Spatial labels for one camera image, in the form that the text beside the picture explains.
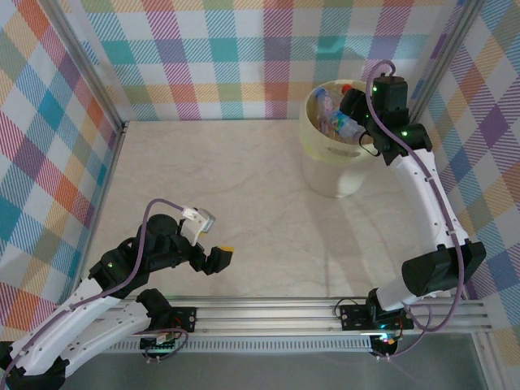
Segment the clear bottle light blue label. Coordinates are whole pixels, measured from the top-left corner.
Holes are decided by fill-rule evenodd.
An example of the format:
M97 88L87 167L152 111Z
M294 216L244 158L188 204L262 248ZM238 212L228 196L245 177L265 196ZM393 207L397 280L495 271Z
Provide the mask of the clear bottle light blue label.
M355 141L364 131L364 127L338 110L331 117L331 125L342 141Z

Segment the clear ribbed water bottle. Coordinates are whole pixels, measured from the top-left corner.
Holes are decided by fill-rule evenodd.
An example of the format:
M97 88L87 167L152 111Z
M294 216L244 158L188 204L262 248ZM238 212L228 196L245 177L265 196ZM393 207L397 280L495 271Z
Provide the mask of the clear ribbed water bottle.
M317 102L318 116L323 119L330 119L335 112L335 105L328 90L318 87L314 91L314 96Z

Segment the pale yellow plastic bin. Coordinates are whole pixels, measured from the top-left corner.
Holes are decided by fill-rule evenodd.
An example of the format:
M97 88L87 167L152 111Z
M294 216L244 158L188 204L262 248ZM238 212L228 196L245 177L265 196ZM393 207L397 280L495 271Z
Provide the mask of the pale yellow plastic bin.
M340 198L361 188L375 161L373 139L342 141L334 130L321 132L314 92L301 104L299 137L303 175L316 193Z

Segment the black circuit board green lights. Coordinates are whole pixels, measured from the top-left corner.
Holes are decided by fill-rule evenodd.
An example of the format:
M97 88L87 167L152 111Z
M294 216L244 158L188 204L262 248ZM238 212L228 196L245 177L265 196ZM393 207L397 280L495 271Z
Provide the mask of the black circuit board green lights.
M141 337L139 340L139 349L150 356L162 356L172 352L177 346L175 338L166 336L157 339L154 337Z

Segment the circuit board orange connector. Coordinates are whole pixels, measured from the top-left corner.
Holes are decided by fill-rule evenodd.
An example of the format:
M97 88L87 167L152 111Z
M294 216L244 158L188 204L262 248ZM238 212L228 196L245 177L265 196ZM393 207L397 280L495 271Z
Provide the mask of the circuit board orange connector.
M370 336L371 354L376 357L391 356L397 352L401 334Z

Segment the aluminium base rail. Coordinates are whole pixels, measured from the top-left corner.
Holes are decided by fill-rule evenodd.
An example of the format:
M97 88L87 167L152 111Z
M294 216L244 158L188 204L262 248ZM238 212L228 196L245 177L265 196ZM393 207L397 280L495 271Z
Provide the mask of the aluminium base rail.
M342 331L333 309L340 298L326 297L174 297L174 307L196 307L194 336L336 336L392 335L396 330L354 329ZM449 312L452 298L426 299L431 326ZM481 301L463 300L439 333L490 332L491 320Z

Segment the aluminium frame post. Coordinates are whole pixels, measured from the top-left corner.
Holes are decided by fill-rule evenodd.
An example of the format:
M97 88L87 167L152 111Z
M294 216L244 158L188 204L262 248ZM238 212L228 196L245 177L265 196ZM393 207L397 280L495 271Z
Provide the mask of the aluminium frame post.
M110 122L115 125L119 134L125 133L125 122L121 119L115 104L112 102L109 93L102 84L100 77L94 69L87 52L81 45L72 26L67 20L58 0L37 0L42 10L49 18L51 24L57 30L58 35L63 40L71 58L78 67L80 73L86 79L87 84L93 91L93 95L98 100L101 108L108 115Z
M409 117L418 122L486 0L456 0L411 97Z

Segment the aluminium side rail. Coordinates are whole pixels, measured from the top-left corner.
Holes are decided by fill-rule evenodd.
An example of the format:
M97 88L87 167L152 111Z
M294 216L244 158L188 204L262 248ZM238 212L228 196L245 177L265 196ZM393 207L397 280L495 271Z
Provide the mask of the aluminium side rail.
M125 140L125 137L126 137L126 134L128 131L129 124L130 124L129 121L122 122L121 127L118 131L118 136L116 137L114 153L112 154L112 157L110 160L110 165L108 167L108 170L106 171L106 176L103 181L102 191L101 191L100 197L99 197L99 203L93 214L93 220L92 220L93 223L92 223L91 228L89 229L89 234L87 235L87 241L86 241L86 246L84 247L84 253L82 254L80 262L78 263L78 268L76 270L75 278L72 282L73 288L77 288L78 285L80 284L83 272L85 271L85 268L87 266L87 263L89 260L89 252L93 245L93 239L94 239L94 236L98 229L98 225L99 225L101 217L102 217L102 211L103 211L104 205L106 203L106 198L110 191L111 182L113 180L113 176L114 176L115 170L117 168L119 156L120 156L122 148L123 148L123 144L124 144L124 140Z

